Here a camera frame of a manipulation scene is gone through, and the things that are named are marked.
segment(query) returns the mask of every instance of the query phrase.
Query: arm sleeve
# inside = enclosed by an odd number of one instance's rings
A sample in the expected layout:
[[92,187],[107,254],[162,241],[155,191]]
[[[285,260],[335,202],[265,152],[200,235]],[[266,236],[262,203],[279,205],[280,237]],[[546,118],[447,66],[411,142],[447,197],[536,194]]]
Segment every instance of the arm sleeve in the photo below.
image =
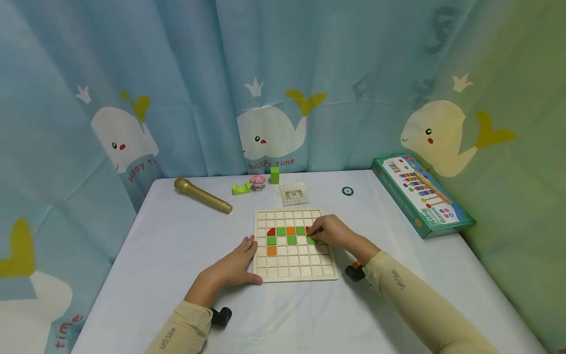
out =
[[386,252],[364,268],[381,293],[433,353],[492,354],[497,350],[448,300]]
[[197,354],[211,329],[212,311],[181,301],[145,354]]

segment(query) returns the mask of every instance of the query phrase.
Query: gold microphone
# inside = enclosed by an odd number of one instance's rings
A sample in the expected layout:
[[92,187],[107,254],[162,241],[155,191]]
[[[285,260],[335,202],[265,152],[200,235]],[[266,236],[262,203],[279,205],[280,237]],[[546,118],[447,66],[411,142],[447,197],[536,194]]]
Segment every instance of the gold microphone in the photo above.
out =
[[181,193],[188,194],[199,202],[202,202],[216,210],[230,214],[232,212],[232,206],[222,199],[216,198],[214,195],[205,192],[204,190],[193,185],[185,178],[178,178],[173,183],[176,189]]

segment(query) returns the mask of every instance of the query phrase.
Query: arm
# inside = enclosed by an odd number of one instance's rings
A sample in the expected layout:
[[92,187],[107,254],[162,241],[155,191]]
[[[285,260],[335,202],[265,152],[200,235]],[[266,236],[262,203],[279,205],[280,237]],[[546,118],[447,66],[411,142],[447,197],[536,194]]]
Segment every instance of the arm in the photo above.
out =
[[246,237],[234,251],[202,271],[145,354],[200,353],[211,328],[210,307],[216,292],[223,285],[262,283],[260,276],[246,271],[257,249],[254,237]]
[[373,288],[393,305],[431,352],[497,353],[448,300],[367,238],[355,234],[334,215],[318,218],[309,233],[313,234],[313,239],[352,253],[365,266],[364,271]]

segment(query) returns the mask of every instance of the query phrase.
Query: pink toy figure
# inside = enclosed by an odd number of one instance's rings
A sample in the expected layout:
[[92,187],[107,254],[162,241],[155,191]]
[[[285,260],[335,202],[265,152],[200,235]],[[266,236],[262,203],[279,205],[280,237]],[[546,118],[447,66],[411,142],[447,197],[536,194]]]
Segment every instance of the pink toy figure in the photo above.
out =
[[253,190],[262,190],[265,187],[265,182],[267,178],[263,177],[261,174],[256,174],[250,179],[251,188]]

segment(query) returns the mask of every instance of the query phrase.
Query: toy box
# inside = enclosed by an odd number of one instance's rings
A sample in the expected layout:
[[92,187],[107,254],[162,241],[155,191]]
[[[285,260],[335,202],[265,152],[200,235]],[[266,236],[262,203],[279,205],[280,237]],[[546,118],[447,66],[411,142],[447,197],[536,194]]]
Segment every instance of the toy box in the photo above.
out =
[[371,169],[421,238],[455,233],[475,224],[411,155],[375,159]]

